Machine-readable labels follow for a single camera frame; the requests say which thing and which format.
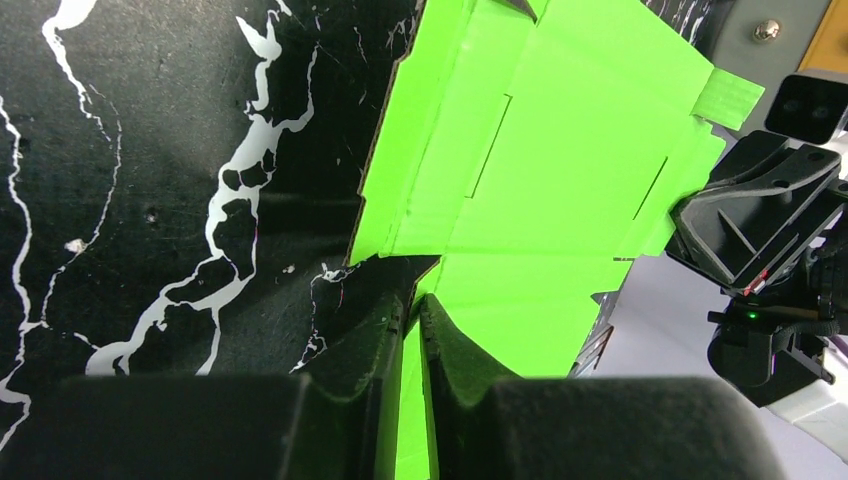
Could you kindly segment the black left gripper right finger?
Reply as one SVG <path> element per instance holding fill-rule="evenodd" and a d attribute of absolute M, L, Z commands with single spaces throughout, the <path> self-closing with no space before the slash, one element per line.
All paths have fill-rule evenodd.
<path fill-rule="evenodd" d="M 420 306 L 435 479 L 781 479 L 745 399 L 698 377 L 523 378 Z"/>

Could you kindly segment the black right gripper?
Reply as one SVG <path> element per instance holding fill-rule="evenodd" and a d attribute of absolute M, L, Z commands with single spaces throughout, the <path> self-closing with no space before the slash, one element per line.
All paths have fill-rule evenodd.
<path fill-rule="evenodd" d="M 754 131 L 673 207 L 666 252 L 725 289 L 768 284 L 839 212 L 840 167 L 834 151 Z M 774 292 L 708 314 L 710 367 L 758 407 L 847 378 L 847 355 L 830 350 L 847 333 L 847 230 L 822 236 Z"/>

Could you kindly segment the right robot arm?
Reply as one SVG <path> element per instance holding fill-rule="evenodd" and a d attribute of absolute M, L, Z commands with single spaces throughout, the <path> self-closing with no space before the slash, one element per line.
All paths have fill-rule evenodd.
<path fill-rule="evenodd" d="M 754 131 L 671 211 L 667 254 L 729 299 L 712 370 L 847 455 L 847 183 L 838 153 Z"/>

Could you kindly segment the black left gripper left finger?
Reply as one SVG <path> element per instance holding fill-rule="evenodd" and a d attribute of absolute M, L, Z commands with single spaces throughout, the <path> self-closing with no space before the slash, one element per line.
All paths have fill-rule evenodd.
<path fill-rule="evenodd" d="M 284 375 L 64 383 L 1 456 L 5 479 L 391 479 L 403 303 L 386 294 Z"/>

